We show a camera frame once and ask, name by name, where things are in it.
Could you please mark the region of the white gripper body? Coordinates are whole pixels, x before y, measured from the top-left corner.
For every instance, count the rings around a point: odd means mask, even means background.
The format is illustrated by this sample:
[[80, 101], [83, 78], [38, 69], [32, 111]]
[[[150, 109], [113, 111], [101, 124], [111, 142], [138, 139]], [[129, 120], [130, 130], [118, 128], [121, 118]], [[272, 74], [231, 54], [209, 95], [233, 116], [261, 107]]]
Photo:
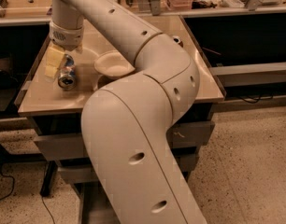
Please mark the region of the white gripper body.
[[72, 51], [77, 49], [83, 39], [84, 28], [66, 29], [50, 22], [50, 40], [57, 46]]

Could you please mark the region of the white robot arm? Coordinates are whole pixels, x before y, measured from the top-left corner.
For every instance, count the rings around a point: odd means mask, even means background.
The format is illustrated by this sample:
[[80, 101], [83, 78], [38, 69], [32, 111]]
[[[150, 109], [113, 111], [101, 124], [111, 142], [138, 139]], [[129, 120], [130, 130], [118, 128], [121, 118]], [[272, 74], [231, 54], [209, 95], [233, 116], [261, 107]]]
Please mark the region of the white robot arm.
[[83, 15], [136, 68], [96, 91], [83, 107], [88, 156], [121, 224], [207, 224], [166, 140], [199, 90], [190, 54], [110, 0], [53, 0], [60, 27]]

